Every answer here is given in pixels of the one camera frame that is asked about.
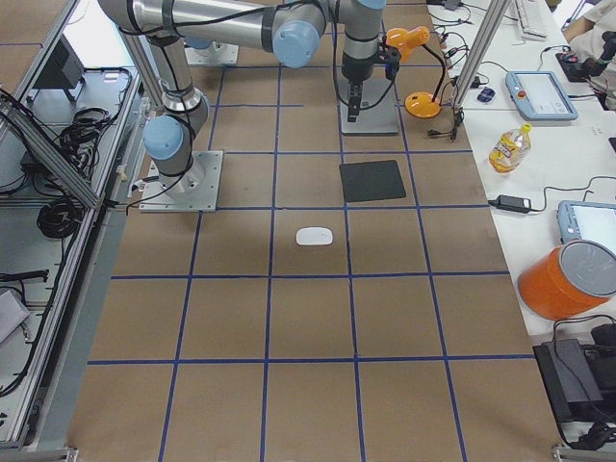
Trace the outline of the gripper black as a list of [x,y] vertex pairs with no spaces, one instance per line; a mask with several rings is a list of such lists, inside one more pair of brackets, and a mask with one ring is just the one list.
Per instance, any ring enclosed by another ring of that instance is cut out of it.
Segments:
[[348,82],[347,121],[355,122],[361,110],[361,85],[372,76],[372,70],[378,61],[378,52],[368,58],[355,58],[343,53],[342,74]]

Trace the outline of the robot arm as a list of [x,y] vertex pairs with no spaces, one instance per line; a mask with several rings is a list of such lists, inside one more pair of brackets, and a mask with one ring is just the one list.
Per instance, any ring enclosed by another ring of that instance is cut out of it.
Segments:
[[342,74],[347,80],[347,119],[363,111],[363,84],[380,60],[382,1],[103,1],[100,4],[125,36],[143,36],[162,80],[167,118],[183,125],[181,143],[153,159],[162,178],[178,190],[179,177],[195,172],[193,140],[207,120],[205,95],[193,84],[184,50],[186,39],[203,39],[261,49],[286,67],[307,65],[327,27],[345,27]]

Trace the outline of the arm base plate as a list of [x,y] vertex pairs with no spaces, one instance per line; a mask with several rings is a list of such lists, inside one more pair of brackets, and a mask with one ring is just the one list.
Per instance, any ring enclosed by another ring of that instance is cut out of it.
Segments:
[[220,67],[234,66],[239,56],[238,45],[212,42],[208,48],[196,49],[185,46],[185,53],[189,65]]
[[158,179],[143,187],[143,201],[138,204],[144,213],[214,212],[217,208],[222,151],[194,151],[192,167],[175,184],[175,179],[161,176],[153,161],[149,174]]

